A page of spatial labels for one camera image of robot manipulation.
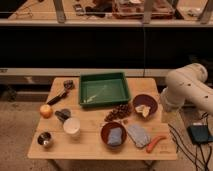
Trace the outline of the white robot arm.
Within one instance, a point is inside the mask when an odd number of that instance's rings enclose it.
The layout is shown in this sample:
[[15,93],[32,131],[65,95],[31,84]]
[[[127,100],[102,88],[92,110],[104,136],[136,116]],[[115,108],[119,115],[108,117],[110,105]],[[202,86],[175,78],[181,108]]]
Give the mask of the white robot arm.
[[170,71],[165,77],[166,87],[160,94],[164,110],[178,110],[189,101],[213,116],[213,88],[205,84],[207,78],[207,69],[199,63]]

